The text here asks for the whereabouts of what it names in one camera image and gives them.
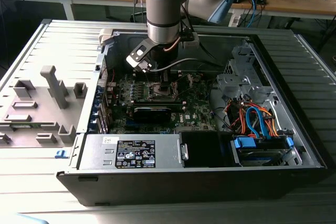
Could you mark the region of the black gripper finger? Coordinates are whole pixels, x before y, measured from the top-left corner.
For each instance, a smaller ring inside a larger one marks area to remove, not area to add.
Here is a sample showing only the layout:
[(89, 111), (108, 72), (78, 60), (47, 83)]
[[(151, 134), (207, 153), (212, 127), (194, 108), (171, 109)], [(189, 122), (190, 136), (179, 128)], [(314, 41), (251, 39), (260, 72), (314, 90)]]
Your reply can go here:
[(164, 95), (170, 95), (170, 85), (171, 85), (171, 71), (170, 69), (164, 70), (160, 74), (160, 91)]

